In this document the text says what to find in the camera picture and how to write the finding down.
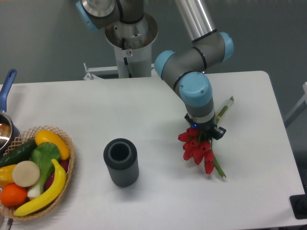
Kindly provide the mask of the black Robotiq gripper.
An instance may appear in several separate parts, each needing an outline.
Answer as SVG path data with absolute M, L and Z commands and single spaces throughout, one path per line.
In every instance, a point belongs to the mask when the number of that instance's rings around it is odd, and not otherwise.
M 184 117 L 191 128 L 200 131 L 210 131 L 212 130 L 212 138 L 215 140 L 221 139 L 226 133 L 226 129 L 222 127 L 217 127 L 215 124 L 215 114 L 203 117 L 195 117 L 187 113 Z

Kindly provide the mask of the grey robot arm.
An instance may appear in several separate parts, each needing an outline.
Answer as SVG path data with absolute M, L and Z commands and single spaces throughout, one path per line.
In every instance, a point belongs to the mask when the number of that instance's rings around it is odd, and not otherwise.
M 190 126 L 220 139 L 225 129 L 217 126 L 213 90 L 205 71 L 231 57 L 234 44 L 227 33 L 217 31 L 204 1 L 177 0 L 176 6 L 193 46 L 182 54 L 164 51 L 152 60 L 158 28 L 144 11 L 142 0 L 76 2 L 89 29 L 104 29 L 115 51 L 120 78 L 149 77 L 155 70 L 185 104 Z

